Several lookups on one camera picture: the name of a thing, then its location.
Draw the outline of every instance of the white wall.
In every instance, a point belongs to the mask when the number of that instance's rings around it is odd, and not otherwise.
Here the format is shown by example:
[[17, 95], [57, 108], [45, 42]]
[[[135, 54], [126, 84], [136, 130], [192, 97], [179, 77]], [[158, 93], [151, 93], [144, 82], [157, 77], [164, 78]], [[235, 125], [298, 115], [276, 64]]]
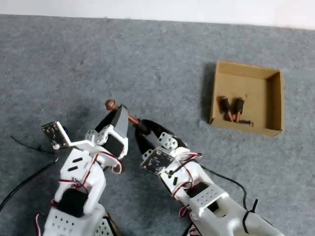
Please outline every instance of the white wall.
[[0, 0], [0, 14], [315, 29], [315, 0]]

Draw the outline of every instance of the circuit board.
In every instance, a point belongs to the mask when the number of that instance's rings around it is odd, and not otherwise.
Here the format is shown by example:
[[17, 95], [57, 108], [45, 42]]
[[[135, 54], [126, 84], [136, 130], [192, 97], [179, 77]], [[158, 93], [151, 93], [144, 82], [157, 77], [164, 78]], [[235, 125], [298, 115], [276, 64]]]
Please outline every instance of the circuit board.
[[58, 121], [43, 125], [41, 130], [49, 138], [53, 147], [58, 145], [59, 148], [65, 148], [71, 143], [69, 137]]
[[168, 167], [173, 161], [172, 156], [156, 148], [140, 166], [155, 175], [159, 175], [162, 168]]

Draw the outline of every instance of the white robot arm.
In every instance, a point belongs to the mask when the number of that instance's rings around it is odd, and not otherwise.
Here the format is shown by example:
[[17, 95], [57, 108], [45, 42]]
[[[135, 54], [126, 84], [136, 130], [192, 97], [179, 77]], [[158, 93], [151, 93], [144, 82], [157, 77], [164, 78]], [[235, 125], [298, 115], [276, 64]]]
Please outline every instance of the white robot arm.
[[61, 171], [59, 187], [45, 223], [44, 236], [115, 236], [98, 203], [106, 186], [104, 170], [123, 170], [120, 159], [128, 151], [128, 112], [111, 112], [85, 139], [71, 142], [59, 122], [42, 126], [54, 149], [73, 147]]
[[[189, 212], [192, 227], [188, 236], [284, 236], [254, 210], [241, 207], [205, 173], [186, 144], [171, 131], [151, 120], [135, 124], [136, 138], [144, 159], [141, 167], [163, 182], [171, 195], [184, 204], [180, 215]], [[153, 145], [146, 137], [154, 134]]]

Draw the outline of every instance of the cardboard tray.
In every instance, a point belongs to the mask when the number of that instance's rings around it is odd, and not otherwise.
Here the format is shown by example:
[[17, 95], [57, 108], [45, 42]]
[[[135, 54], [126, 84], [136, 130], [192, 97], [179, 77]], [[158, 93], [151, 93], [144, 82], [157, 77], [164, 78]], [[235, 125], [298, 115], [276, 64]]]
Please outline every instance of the cardboard tray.
[[[254, 122], [251, 127], [224, 120], [219, 100], [226, 96], [233, 108], [236, 98], [244, 99], [240, 119]], [[236, 62], [219, 61], [213, 86], [210, 124], [274, 136], [284, 129], [284, 89], [279, 70]]]

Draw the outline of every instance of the gray carpet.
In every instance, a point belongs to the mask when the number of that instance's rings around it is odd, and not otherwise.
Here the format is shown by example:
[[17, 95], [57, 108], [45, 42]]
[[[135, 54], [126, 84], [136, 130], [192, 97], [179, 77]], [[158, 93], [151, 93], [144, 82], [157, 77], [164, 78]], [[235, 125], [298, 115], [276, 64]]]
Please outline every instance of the gray carpet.
[[[215, 63], [231, 60], [284, 72], [285, 131], [276, 137], [211, 127]], [[313, 236], [315, 221], [315, 32], [307, 30], [109, 19], [0, 16], [0, 199], [54, 157], [42, 124], [59, 120], [80, 140], [114, 98], [130, 113], [168, 127], [202, 163], [244, 184], [248, 205], [288, 236]], [[139, 168], [129, 129], [126, 171], [106, 173], [101, 203], [126, 236], [180, 236], [189, 221], [159, 179]], [[21, 189], [0, 215], [1, 236], [32, 236], [47, 213], [59, 163]], [[242, 191], [213, 180], [237, 202]]]

